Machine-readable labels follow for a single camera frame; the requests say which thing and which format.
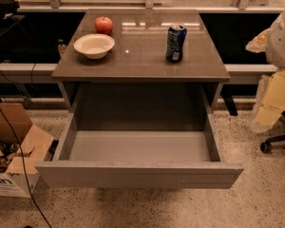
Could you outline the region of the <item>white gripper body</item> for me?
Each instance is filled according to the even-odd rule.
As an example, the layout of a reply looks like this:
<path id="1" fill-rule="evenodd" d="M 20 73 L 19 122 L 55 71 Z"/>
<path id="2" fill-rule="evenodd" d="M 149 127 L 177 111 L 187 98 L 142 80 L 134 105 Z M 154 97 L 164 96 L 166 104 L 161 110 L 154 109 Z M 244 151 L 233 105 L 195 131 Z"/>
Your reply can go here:
<path id="1" fill-rule="evenodd" d="M 285 111 L 285 69 L 278 70 L 272 76 L 270 98 L 268 104 L 272 110 L 272 126 L 279 120 Z"/>

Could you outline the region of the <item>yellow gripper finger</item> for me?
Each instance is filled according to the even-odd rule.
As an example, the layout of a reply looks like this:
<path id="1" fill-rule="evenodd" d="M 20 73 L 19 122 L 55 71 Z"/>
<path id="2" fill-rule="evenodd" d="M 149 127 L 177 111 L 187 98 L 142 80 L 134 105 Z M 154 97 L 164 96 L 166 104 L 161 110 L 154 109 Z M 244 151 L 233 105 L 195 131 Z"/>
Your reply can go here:
<path id="1" fill-rule="evenodd" d="M 247 45 L 246 49 L 253 53 L 260 53 L 266 50 L 267 37 L 270 30 L 267 28 L 263 30 L 259 35 L 257 35 L 253 40 L 251 40 Z"/>
<path id="2" fill-rule="evenodd" d="M 263 133 L 272 127 L 272 110 L 268 104 L 270 98 L 272 77 L 262 75 L 256 91 L 256 103 L 254 104 L 249 127 L 253 132 Z"/>

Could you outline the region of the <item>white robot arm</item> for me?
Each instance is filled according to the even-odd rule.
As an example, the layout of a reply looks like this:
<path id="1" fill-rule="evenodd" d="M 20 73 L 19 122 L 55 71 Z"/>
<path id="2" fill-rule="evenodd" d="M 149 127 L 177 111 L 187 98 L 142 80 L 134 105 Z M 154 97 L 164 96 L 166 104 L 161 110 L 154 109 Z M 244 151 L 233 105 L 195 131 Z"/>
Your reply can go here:
<path id="1" fill-rule="evenodd" d="M 263 75 L 257 86 L 249 127 L 262 133 L 271 129 L 285 111 L 285 10 L 269 28 L 250 41 L 246 49 L 264 52 L 267 62 L 277 67 L 271 76 Z"/>

